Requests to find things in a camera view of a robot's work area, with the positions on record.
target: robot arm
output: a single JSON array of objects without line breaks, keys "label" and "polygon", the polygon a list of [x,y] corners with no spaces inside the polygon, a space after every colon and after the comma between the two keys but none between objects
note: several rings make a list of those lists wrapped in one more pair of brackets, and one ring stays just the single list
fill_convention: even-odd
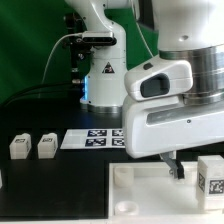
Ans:
[{"label": "robot arm", "polygon": [[224,141],[223,10],[222,0],[135,1],[140,23],[158,29],[159,55],[125,76],[123,130],[132,157],[168,161],[171,151]]},{"label": "robot arm", "polygon": [[91,69],[85,77],[85,95],[82,107],[93,112],[120,112],[125,96],[124,75],[126,68],[126,33],[114,21],[109,20],[105,9],[130,7],[129,0],[65,0],[80,15],[88,32],[85,40],[115,38],[113,46],[91,49]]}]

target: white cube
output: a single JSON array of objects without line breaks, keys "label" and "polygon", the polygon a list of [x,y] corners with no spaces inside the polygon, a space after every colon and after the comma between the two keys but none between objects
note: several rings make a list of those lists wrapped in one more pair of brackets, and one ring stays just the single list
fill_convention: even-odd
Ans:
[{"label": "white cube", "polygon": [[29,134],[16,135],[9,146],[11,159],[26,159],[31,149]]},{"label": "white cube", "polygon": [[39,159],[52,159],[58,148],[58,138],[54,133],[43,135],[38,143],[38,157]]},{"label": "white cube", "polygon": [[224,159],[221,156],[200,156],[196,198],[203,210],[224,208]]}]

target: metal cylinder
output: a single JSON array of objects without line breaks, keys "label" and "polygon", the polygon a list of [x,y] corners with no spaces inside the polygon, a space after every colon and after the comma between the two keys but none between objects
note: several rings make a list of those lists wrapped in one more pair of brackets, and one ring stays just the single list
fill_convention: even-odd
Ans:
[{"label": "metal cylinder", "polygon": [[190,51],[160,51],[166,60],[186,60],[191,64],[193,87],[183,94],[187,105],[224,99],[224,45]]}]

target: black table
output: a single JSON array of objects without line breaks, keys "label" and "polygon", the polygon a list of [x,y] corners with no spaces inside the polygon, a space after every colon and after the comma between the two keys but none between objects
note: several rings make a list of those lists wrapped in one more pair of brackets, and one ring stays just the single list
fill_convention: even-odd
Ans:
[{"label": "black table", "polygon": [[[40,160],[37,144],[43,134],[67,129],[121,128],[121,116],[94,114],[66,99],[18,100],[0,110],[0,221],[106,219],[111,162],[157,161],[158,156],[133,160],[124,149],[60,150],[54,159]],[[10,160],[15,135],[29,133],[32,149],[26,160]],[[178,158],[222,154],[223,144],[183,150]]]}]

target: cable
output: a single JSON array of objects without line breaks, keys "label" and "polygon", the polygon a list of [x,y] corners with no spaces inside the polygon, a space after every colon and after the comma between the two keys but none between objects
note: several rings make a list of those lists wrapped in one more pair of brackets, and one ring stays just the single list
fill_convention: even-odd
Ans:
[{"label": "cable", "polygon": [[56,48],[58,47],[58,45],[61,43],[62,40],[64,40],[65,38],[68,38],[68,37],[80,37],[82,35],[82,33],[73,33],[73,34],[68,34],[68,35],[65,35],[63,37],[61,37],[54,45],[54,47],[52,48],[51,50],[51,53],[48,57],[48,60],[47,60],[47,64],[45,66],[45,69],[44,69],[44,74],[43,74],[43,78],[42,78],[42,81],[41,81],[41,84],[44,84],[45,82],[45,79],[46,79],[46,74],[47,74],[47,70],[48,70],[48,67],[49,67],[49,64],[50,64],[50,61],[52,59],[52,56],[56,50]]},{"label": "cable", "polygon": [[[61,93],[61,92],[66,92],[67,90],[58,90],[58,91],[44,91],[44,92],[41,92],[42,94],[48,94],[48,93]],[[35,95],[35,94],[39,94],[39,91],[38,92],[32,92],[32,93],[24,93],[24,94],[21,94],[15,98],[12,98],[10,100],[7,100],[7,102],[4,102],[4,105],[1,105],[1,107],[6,107],[8,104],[10,104],[12,101],[14,100],[17,100],[18,98],[20,97],[24,97],[24,96],[29,96],[29,95]]]},{"label": "cable", "polygon": [[12,96],[10,96],[8,99],[6,99],[2,104],[0,104],[0,108],[5,107],[8,105],[11,101],[15,100],[18,97],[21,97],[25,95],[28,92],[31,92],[33,90],[42,89],[42,88],[49,88],[49,87],[55,87],[55,86],[64,86],[64,85],[71,85],[71,82],[60,82],[60,83],[49,83],[49,84],[40,84],[36,86],[32,86],[26,89],[23,89]]},{"label": "cable", "polygon": [[[132,11],[133,11],[133,13],[135,13],[134,2],[133,2],[133,0],[130,0],[130,1],[131,1],[131,6],[132,6]],[[142,41],[143,41],[143,43],[144,43],[144,45],[145,45],[145,47],[146,47],[146,49],[147,49],[149,55],[153,58],[154,55],[152,54],[152,51],[150,50],[148,44],[146,43],[146,40],[145,40],[145,38],[144,38],[144,36],[143,36],[143,34],[142,34],[142,31],[141,31],[141,28],[140,28],[139,24],[136,23],[136,25],[137,25],[138,32],[139,32],[139,34],[140,34],[140,36],[141,36],[141,38],[142,38]]]}]

